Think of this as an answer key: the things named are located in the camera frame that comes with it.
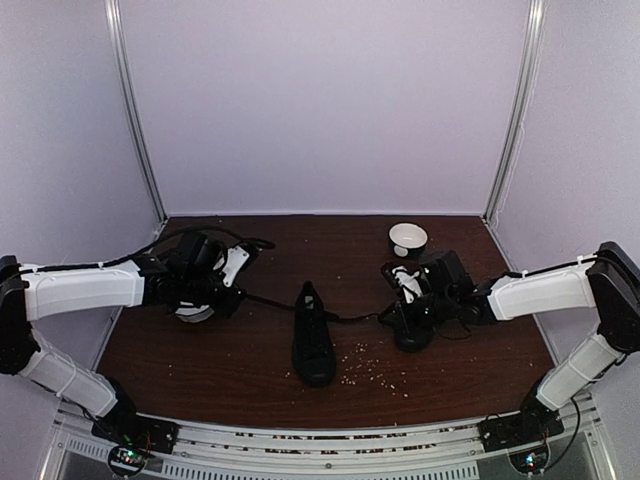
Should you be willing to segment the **black canvas shoe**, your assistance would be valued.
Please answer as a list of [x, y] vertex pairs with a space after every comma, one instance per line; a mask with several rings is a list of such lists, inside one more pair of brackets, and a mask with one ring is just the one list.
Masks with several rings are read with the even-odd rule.
[[401, 330], [396, 325], [397, 316], [394, 303], [389, 305], [380, 315], [379, 323], [393, 330], [395, 346], [405, 353], [417, 353], [425, 349], [435, 335], [434, 329]]
[[247, 294], [246, 299], [294, 314], [292, 365], [300, 380], [312, 388], [324, 388], [336, 376], [337, 360], [329, 324], [351, 324], [379, 317], [377, 312], [341, 317], [328, 311], [311, 281], [303, 283], [293, 305], [254, 294]]

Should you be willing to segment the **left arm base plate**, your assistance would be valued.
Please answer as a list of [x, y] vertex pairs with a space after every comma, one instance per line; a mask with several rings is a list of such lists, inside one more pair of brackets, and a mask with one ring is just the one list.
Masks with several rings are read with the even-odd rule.
[[139, 415], [133, 420], [133, 425], [126, 428], [113, 426], [100, 417], [89, 416], [88, 419], [92, 422], [93, 436], [132, 447], [139, 453], [171, 454], [179, 433], [175, 422]]

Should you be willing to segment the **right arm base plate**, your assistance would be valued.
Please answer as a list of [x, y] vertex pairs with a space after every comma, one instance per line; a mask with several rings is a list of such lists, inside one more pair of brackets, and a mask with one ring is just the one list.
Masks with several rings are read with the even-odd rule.
[[546, 418], [522, 412], [487, 418], [477, 427], [485, 452], [542, 442], [545, 438], [564, 432], [562, 421], [556, 417]]

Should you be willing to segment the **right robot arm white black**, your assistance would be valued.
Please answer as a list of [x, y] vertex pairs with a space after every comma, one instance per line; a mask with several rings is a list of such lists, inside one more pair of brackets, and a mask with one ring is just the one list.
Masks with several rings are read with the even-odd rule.
[[639, 349], [639, 269], [614, 242], [571, 262], [508, 272], [480, 284], [452, 250], [423, 256], [415, 270], [387, 264], [381, 272], [398, 298], [380, 321], [393, 329], [396, 346], [409, 353], [424, 349], [450, 319], [464, 327], [485, 326], [550, 311], [596, 309], [595, 330], [532, 386], [518, 413], [480, 424], [482, 435], [499, 446], [556, 433], [559, 409]]

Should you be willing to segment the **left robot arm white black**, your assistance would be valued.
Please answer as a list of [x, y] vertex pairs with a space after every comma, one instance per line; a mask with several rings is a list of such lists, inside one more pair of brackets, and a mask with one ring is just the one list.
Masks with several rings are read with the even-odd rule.
[[230, 317], [246, 298], [236, 283], [273, 243], [237, 236], [235, 245], [209, 238], [211, 227], [174, 232], [175, 247], [150, 246], [108, 262], [37, 266], [1, 259], [1, 372], [19, 375], [79, 405], [123, 444], [137, 442], [144, 424], [114, 379], [77, 364], [32, 324], [58, 314], [101, 308], [164, 306], [185, 323]]

